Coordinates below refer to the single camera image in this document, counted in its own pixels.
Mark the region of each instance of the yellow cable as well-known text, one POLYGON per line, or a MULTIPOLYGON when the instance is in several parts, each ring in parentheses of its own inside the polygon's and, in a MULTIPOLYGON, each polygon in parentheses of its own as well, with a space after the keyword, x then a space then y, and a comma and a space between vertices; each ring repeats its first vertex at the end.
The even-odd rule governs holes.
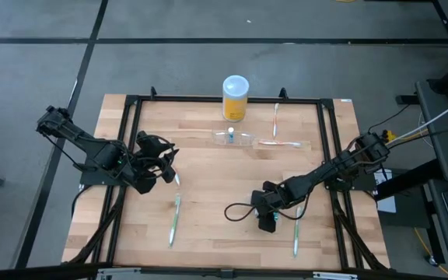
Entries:
POLYGON ((420 131, 420 132, 414 133, 413 135, 411 135, 411 136, 409 136, 409 137, 402 138, 401 140, 409 140, 409 139, 413 139, 414 137, 421 136, 421 133, 426 132, 426 131, 428 131, 428 128, 423 129, 423 130, 420 131))
MULTIPOLYGON (((418 236, 419 241, 421 242, 421 245, 423 246, 423 248, 425 248, 426 253, 428 253, 428 255, 431 256, 432 253, 429 251, 428 247, 426 246, 425 241, 423 241, 423 239, 421 238, 421 235, 419 234, 418 229, 414 228, 414 232, 418 236)), ((448 275, 448 271, 442 265, 439 265, 439 268, 441 271, 443 271, 443 273, 448 275)))

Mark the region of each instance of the wooden table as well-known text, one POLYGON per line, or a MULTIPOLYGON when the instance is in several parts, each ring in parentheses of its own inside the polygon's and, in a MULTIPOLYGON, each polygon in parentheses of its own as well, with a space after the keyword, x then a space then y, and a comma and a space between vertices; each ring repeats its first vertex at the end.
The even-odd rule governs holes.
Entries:
MULTIPOLYGON (((110 94, 104 97, 95 137, 117 137, 125 97, 110 94)), ((346 147, 359 135, 354 108, 350 100, 334 100, 334 105, 341 145, 346 147)), ((273 107, 274 104, 249 103, 245 120, 236 124, 236 128, 254 134, 257 139, 270 139, 273 107)), ((134 108, 129 115, 126 142, 133 112, 134 108)), ((324 115, 329 128, 329 116, 327 112, 324 115)), ((280 219, 276 232, 266 233, 258 229, 253 215, 242 222, 230 222, 223 215, 230 203, 248 203, 251 191, 261 189, 265 180, 278 183, 293 175, 309 173, 320 165, 323 153, 316 106, 279 106, 277 139, 302 142, 302 148, 214 144, 212 129, 226 124, 229 123, 222 119, 220 103, 143 102, 139 130, 162 136, 180 149, 173 166, 180 175, 181 186, 177 187, 175 181, 165 184, 160 180, 144 195, 128 188, 114 264, 339 270, 331 203, 322 185, 314 189, 306 215, 300 221, 297 258, 292 257, 293 221, 280 219), (177 193, 182 204, 173 248, 169 248, 177 193)), ((334 155, 330 129, 328 136, 334 155)), ((105 189, 91 187, 78 199, 63 261, 72 259, 96 230, 105 189)), ((378 259, 389 266, 375 202, 363 192, 351 194, 359 234, 378 259)), ((236 207, 229 214, 238 218, 247 210, 236 207)), ((294 211, 285 212, 294 215, 294 211)), ((107 232, 100 260, 106 258, 109 239, 107 232)), ((346 233, 345 243, 349 264, 355 266, 346 233)))

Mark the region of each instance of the floor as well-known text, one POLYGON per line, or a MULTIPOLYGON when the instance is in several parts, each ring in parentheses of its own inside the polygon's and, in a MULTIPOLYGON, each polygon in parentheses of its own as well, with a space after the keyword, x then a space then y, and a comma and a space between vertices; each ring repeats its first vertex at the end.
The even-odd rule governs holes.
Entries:
MULTIPOLYGON (((89 38, 100 0, 0 0, 0 37, 89 38)), ((441 1, 448 15, 448 1, 441 1)), ((445 38, 430 3, 335 0, 110 0, 98 38, 302 37, 445 38)), ((0 44, 0 269, 14 265, 51 145, 35 130, 50 104, 66 107, 75 86, 74 122, 93 131, 105 93, 219 95, 232 74, 250 81, 251 96, 350 98, 361 131, 397 112, 394 97, 448 69, 448 47, 316 44, 97 44, 87 71, 86 44, 0 44)), ((410 107, 381 128, 404 133, 418 124, 410 107)), ((72 157, 83 154, 65 145, 72 157)), ((387 166, 412 168, 433 157, 417 141, 392 151, 387 166)), ((79 172, 58 164, 29 266, 59 264, 79 172)), ((383 225, 398 271, 443 275, 423 261, 409 228, 383 225)), ((175 278, 149 276, 150 278, 175 278)))

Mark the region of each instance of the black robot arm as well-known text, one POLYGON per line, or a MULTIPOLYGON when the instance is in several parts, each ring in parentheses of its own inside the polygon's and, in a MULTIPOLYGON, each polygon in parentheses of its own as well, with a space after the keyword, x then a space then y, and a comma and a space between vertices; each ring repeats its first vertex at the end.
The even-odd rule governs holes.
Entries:
MULTIPOLYGON (((251 198, 251 205, 258 213, 258 227, 273 233, 276 229, 274 212, 306 201, 312 190, 323 182, 329 184, 332 190, 349 190, 352 181, 361 172, 373 173, 379 169, 380 164, 387 159, 389 153, 390 150, 378 135, 374 133, 361 135, 336 157, 306 175, 290 177, 279 184, 264 182, 263 191, 253 191, 251 198)), ((338 200, 334 201, 334 217, 347 230, 368 265, 375 270, 386 270, 387 268, 369 251, 348 221, 338 200)))
POLYGON ((49 106, 47 113, 37 122, 37 131, 45 136, 65 138, 84 151, 88 164, 74 164, 75 168, 84 173, 100 171, 116 185, 130 185, 140 194, 149 192, 157 177, 169 183, 176 174, 170 166, 178 152, 174 150, 174 144, 144 131, 140 131, 136 138, 141 149, 132 153, 122 141, 94 138, 73 124, 66 109, 53 106, 49 106), (160 157, 168 149, 170 152, 160 157), (160 175, 151 171, 154 167, 161 170, 160 175))

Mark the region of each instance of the clear plastic container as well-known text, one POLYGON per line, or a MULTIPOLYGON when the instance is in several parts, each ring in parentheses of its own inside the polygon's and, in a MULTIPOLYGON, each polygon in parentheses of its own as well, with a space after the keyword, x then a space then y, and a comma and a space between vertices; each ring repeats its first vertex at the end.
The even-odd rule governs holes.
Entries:
POLYGON ((231 75, 222 83, 222 115, 228 121, 241 121, 247 111, 250 84, 240 75, 231 75))
POLYGON ((212 140, 217 145, 251 146, 255 136, 241 131, 239 125, 219 122, 212 126, 212 140))

